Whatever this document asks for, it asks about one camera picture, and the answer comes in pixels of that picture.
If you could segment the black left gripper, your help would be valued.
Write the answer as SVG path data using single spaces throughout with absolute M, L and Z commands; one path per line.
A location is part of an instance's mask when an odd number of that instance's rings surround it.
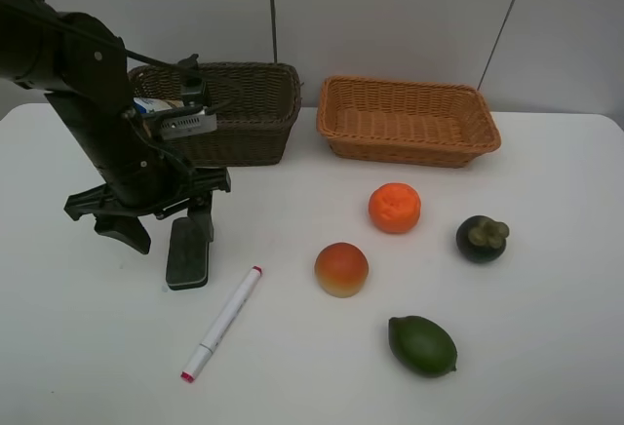
M 200 168 L 189 182 L 154 204 L 131 208 L 123 205 L 106 184 L 69 196 L 65 212 L 77 221 L 83 215 L 96 215 L 95 231 L 117 240 L 141 254 L 149 254 L 150 236 L 137 217 L 153 214 L 158 220 L 187 211 L 202 231 L 206 241 L 214 240 L 212 219 L 213 192 L 231 191 L 230 174 L 226 168 Z

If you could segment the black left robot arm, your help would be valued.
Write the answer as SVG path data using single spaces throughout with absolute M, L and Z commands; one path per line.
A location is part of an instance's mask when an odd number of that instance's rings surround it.
M 67 199 L 69 217 L 91 214 L 99 235 L 147 254 L 151 240 L 140 218 L 186 211 L 192 231 L 210 243 L 212 194 L 229 191 L 229 174 L 224 168 L 198 171 L 161 133 L 171 120 L 214 117 L 220 107 L 208 99 L 209 77 L 192 58 L 183 64 L 150 59 L 179 73 L 183 105 L 144 117 L 127 74 L 131 57 L 92 16 L 58 13 L 45 0 L 1 0 L 2 79 L 44 92 L 104 181 Z

